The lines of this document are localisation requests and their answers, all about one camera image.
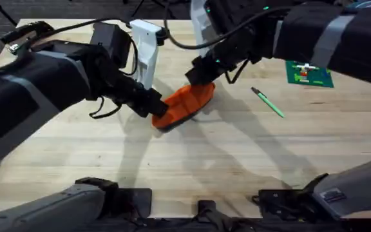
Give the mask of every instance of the gray carpet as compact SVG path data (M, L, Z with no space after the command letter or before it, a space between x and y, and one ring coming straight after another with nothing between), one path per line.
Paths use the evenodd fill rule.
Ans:
M129 17L140 0L0 0L3 8L15 19L21 18L60 18L94 19L109 16ZM163 8L151 0L145 0L135 18L161 19ZM189 19L188 5L173 7L178 19ZM0 36L13 29L13 26L0 14Z

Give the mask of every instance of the wooden table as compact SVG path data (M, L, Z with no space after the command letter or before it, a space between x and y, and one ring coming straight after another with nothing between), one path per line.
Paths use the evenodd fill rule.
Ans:
M20 25L36 20L23 19ZM56 28L84 21L44 20ZM195 43L190 21L172 21L170 27L178 40ZM86 26L54 38L88 43L92 31ZM183 86L196 56L166 41L154 87L166 97ZM0 66L13 59L4 50ZM234 85L219 78L210 105L164 135L151 127L150 118L137 117L128 107L95 121L88 113L99 103L78 103L1 163L0 210L91 176L126 188L151 188L154 217L191 216L199 199L217 201L230 216L259 217L249 201L259 189L302 188L321 173L371 160L371 84L336 73L333 80L335 88L288 84L284 62L264 59L248 65ZM286 117L271 111L251 86Z

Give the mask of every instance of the green circuit board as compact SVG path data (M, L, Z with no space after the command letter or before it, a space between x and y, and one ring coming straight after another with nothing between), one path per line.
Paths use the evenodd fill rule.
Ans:
M330 70L310 64L286 61L287 81L293 84L305 84L333 88Z

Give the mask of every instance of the orange object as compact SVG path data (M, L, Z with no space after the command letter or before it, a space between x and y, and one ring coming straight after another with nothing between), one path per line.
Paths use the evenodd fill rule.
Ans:
M187 85L181 87L164 102L168 105L166 114L158 118L153 116L153 126L163 132L169 132L198 113L212 98L216 85Z

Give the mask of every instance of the white bracket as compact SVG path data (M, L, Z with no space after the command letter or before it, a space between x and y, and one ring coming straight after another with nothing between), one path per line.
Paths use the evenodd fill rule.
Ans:
M153 85L157 63L157 32L161 31L162 28L140 19L131 21L129 24L131 25L133 40L138 48L137 71L134 73L133 78L137 82L141 82L145 89L148 90Z
M218 37L204 9L205 2L206 0L191 0L190 16L197 44L203 44ZM198 53L201 57L205 57L210 49L211 47L202 48Z

